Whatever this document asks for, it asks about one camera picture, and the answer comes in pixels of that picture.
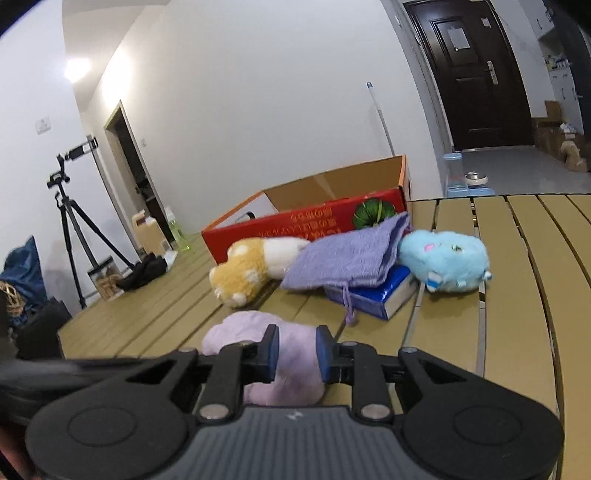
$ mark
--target blue plush toy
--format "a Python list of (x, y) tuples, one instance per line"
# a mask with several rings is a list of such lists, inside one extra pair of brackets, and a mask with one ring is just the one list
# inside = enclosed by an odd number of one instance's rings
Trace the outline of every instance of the blue plush toy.
[(455, 232), (409, 233), (400, 242), (398, 261), (430, 292), (476, 290), (480, 282), (492, 278), (482, 241)]

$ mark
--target red cardboard box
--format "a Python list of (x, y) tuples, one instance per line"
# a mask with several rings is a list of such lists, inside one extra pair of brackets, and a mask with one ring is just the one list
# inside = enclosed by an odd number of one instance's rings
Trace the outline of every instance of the red cardboard box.
[(354, 229), (355, 210), (370, 198), (407, 210), (406, 156), (385, 158), (263, 190), (203, 230), (203, 239), (219, 264), (230, 246), (255, 236), (299, 236), (308, 240)]

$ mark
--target screw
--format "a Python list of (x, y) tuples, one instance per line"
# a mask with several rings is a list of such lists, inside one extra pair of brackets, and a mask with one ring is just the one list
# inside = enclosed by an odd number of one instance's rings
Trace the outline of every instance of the screw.
[(228, 407), (219, 403), (210, 403), (199, 409), (199, 414), (206, 420), (225, 419), (229, 413)]
[(390, 415), (390, 409), (386, 405), (370, 403), (361, 409), (361, 415), (370, 420), (382, 420)]

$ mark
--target woven basket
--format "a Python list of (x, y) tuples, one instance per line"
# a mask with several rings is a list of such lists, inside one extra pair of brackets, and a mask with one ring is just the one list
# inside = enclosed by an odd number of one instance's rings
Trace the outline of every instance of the woven basket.
[(25, 308), (25, 301), (22, 299), (17, 289), (12, 285), (0, 281), (0, 291), (6, 294), (6, 311), (12, 317), (19, 317)]

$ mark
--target wall outlet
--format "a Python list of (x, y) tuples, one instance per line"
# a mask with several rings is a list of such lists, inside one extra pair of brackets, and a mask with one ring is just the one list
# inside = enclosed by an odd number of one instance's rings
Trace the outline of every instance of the wall outlet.
[(35, 130), (37, 130), (37, 135), (44, 134), (45, 132), (51, 130), (51, 122), (49, 121), (48, 116), (44, 116), (40, 120), (35, 122)]

